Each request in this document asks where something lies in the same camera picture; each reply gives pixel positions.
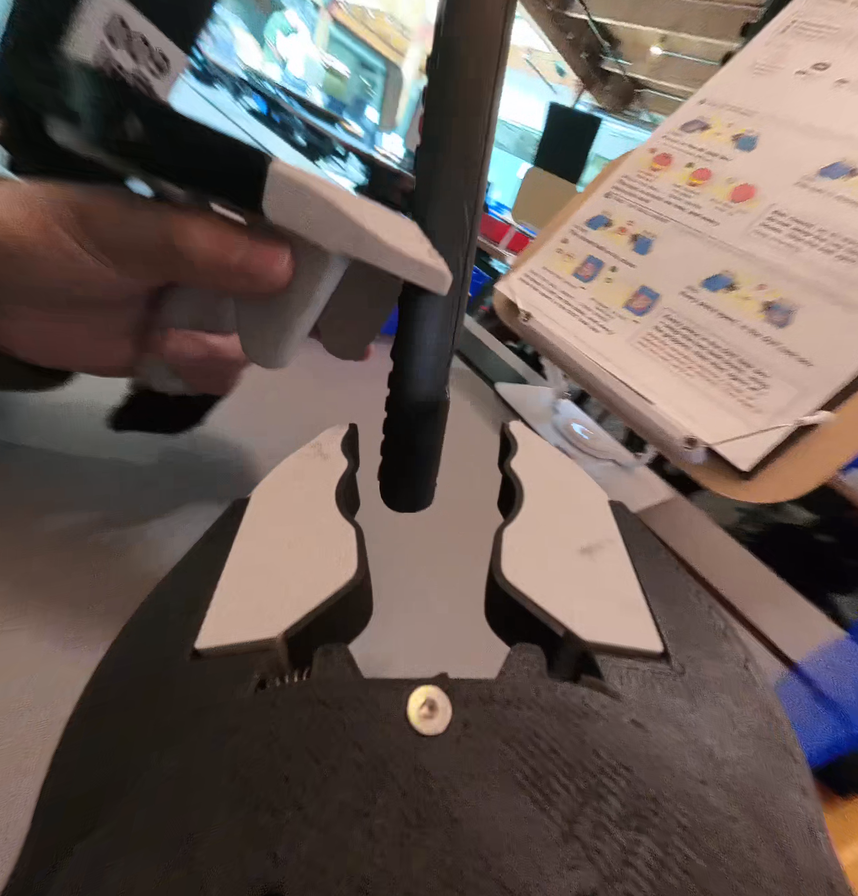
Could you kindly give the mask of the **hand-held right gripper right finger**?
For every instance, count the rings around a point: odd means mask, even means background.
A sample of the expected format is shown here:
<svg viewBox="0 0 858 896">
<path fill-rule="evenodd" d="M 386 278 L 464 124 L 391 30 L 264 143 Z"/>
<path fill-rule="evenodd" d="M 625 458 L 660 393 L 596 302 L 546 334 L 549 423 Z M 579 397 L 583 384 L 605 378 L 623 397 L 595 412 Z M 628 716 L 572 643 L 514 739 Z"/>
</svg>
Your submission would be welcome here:
<svg viewBox="0 0 858 896">
<path fill-rule="evenodd" d="M 502 426 L 501 524 L 485 619 L 508 647 L 538 647 L 553 678 L 598 657 L 659 661 L 666 645 L 605 490 L 522 422 Z"/>
</svg>

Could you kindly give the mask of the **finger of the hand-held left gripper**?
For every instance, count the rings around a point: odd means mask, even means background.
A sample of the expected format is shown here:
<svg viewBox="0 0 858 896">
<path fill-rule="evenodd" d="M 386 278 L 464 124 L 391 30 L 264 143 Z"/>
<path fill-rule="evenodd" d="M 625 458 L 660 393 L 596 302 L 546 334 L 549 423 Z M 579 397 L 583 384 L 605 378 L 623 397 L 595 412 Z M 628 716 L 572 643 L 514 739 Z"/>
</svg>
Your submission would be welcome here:
<svg viewBox="0 0 858 896">
<path fill-rule="evenodd" d="M 363 360 L 402 287 L 401 278 L 377 268 L 347 268 L 316 322 L 318 341 L 338 360 Z"/>
<path fill-rule="evenodd" d="M 404 214 L 280 159 L 272 159 L 262 211 L 279 230 L 322 250 L 444 295 L 448 264 L 423 230 Z"/>
</svg>

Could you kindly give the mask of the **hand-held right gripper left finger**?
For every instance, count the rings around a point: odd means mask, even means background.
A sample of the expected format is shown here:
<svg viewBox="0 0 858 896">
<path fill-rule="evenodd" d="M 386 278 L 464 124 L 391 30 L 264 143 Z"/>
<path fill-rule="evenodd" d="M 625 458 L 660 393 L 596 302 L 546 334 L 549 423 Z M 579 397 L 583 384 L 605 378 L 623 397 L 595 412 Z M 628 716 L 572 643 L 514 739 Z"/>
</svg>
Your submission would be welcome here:
<svg viewBox="0 0 858 896">
<path fill-rule="evenodd" d="M 323 645 L 350 644 L 372 615 L 356 521 L 359 437 L 337 425 L 287 456 L 251 492 L 204 615 L 201 657 L 266 652 L 302 673 Z"/>
</svg>

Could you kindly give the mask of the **black remote control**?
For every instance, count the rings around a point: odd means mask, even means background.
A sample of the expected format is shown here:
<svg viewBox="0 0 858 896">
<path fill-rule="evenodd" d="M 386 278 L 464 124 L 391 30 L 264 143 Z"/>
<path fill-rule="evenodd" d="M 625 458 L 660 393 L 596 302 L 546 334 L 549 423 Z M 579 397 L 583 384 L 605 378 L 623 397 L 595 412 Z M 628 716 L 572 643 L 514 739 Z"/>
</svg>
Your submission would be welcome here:
<svg viewBox="0 0 858 896">
<path fill-rule="evenodd" d="M 446 1 L 436 16 L 413 213 L 452 282 L 408 286 L 399 301 L 378 471 L 380 497 L 399 513 L 424 511 L 435 498 L 516 6 Z"/>
</svg>

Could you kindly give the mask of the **person's left hand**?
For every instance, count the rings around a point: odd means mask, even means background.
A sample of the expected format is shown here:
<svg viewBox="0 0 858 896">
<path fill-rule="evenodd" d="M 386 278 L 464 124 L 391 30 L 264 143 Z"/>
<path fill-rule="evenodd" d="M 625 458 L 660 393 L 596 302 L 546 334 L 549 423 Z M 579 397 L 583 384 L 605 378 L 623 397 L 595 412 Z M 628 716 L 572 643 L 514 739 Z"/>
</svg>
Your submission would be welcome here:
<svg viewBox="0 0 858 896">
<path fill-rule="evenodd" d="M 0 354 L 69 374 L 129 377 L 163 361 L 194 393 L 232 391 L 237 336 L 162 328 L 169 287 L 276 297 L 292 250 L 215 214 L 121 188 L 0 179 Z"/>
</svg>

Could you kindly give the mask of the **white round puck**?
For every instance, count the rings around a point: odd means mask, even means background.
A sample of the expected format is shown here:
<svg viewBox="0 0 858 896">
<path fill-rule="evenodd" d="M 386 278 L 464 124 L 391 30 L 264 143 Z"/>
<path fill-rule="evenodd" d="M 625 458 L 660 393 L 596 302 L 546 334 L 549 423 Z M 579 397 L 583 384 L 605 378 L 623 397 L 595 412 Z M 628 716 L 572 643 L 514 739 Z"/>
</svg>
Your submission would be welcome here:
<svg viewBox="0 0 858 896">
<path fill-rule="evenodd" d="M 571 414 L 556 414 L 552 418 L 552 425 L 562 438 L 580 453 L 597 458 L 606 456 L 607 443 L 600 431 L 587 425 L 585 421 Z"/>
</svg>

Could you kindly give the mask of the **small red bin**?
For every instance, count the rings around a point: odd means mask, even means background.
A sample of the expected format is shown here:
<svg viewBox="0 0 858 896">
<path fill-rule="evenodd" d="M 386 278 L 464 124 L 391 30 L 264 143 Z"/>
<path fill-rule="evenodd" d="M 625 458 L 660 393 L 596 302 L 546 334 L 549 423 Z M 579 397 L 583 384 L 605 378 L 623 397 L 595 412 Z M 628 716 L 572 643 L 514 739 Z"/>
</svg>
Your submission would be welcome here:
<svg viewBox="0 0 858 896">
<path fill-rule="evenodd" d="M 502 256 L 519 255 L 534 238 L 532 230 L 521 227 L 510 218 L 502 218 L 490 211 L 482 214 L 478 246 L 485 252 Z"/>
</svg>

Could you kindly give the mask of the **white stand base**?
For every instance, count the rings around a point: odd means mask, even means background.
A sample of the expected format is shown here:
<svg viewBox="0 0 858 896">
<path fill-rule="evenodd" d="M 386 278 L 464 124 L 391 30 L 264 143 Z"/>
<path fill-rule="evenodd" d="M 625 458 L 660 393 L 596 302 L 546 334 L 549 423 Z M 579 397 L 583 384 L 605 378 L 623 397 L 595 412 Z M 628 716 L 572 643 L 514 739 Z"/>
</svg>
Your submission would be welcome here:
<svg viewBox="0 0 858 896">
<path fill-rule="evenodd" d="M 641 513 L 676 497 L 675 490 L 650 468 L 654 459 L 651 451 L 630 451 L 605 431 L 599 421 L 593 420 L 577 404 L 554 389 L 505 383 L 498 383 L 494 388 L 528 427 L 582 467 L 611 500 L 624 504 L 634 513 Z M 556 414 L 570 414 L 600 431 L 607 443 L 606 456 L 597 458 L 575 450 L 554 428 L 552 418 Z"/>
</svg>

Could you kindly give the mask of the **brown cardboard box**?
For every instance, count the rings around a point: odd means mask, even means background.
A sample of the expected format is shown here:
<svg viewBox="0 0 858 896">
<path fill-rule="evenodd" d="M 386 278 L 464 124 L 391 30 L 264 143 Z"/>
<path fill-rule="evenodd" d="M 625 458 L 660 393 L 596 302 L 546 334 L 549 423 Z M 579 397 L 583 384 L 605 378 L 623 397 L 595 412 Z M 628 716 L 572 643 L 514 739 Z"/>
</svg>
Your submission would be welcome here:
<svg viewBox="0 0 858 896">
<path fill-rule="evenodd" d="M 543 230 L 577 195 L 577 185 L 537 166 L 520 183 L 512 207 L 514 223 L 534 233 Z"/>
</svg>

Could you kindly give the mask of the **wooden clipboard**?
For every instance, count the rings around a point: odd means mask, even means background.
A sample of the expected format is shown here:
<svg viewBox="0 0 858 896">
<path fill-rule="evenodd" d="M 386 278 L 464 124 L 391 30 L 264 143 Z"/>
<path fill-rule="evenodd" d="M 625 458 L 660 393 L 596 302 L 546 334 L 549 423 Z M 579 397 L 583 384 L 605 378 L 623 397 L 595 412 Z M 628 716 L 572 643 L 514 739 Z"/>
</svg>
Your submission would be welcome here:
<svg viewBox="0 0 858 896">
<path fill-rule="evenodd" d="M 608 165 L 495 291 L 502 318 L 698 483 L 773 504 L 858 455 L 858 235 L 763 205 L 737 244 Z"/>
</svg>

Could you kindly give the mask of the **black monitor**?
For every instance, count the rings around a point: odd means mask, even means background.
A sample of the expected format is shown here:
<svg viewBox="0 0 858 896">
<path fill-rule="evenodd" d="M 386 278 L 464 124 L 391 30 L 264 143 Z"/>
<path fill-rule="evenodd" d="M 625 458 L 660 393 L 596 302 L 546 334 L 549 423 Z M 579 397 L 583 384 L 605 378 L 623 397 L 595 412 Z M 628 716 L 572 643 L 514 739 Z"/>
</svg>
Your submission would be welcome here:
<svg viewBox="0 0 858 896">
<path fill-rule="evenodd" d="M 600 118 L 592 113 L 550 103 L 533 167 L 579 185 L 600 125 Z"/>
</svg>

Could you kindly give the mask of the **blue storage bin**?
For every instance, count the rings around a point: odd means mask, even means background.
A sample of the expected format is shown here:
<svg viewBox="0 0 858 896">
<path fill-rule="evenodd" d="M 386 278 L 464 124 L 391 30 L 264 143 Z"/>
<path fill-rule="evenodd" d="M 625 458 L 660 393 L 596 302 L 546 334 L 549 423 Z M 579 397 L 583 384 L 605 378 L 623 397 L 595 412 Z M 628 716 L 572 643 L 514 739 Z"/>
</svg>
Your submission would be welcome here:
<svg viewBox="0 0 858 896">
<path fill-rule="evenodd" d="M 858 796 L 858 622 L 790 668 L 776 692 L 816 779 Z"/>
</svg>

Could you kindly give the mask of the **printed instruction sheet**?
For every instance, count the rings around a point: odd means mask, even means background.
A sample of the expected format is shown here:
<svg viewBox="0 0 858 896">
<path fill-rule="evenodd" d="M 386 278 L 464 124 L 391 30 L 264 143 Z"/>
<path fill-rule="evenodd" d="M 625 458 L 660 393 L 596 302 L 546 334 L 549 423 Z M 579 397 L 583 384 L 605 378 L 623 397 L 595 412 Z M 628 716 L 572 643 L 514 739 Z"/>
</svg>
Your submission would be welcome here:
<svg viewBox="0 0 858 896">
<path fill-rule="evenodd" d="M 751 472 L 858 377 L 858 2 L 792 2 L 502 281 Z"/>
</svg>

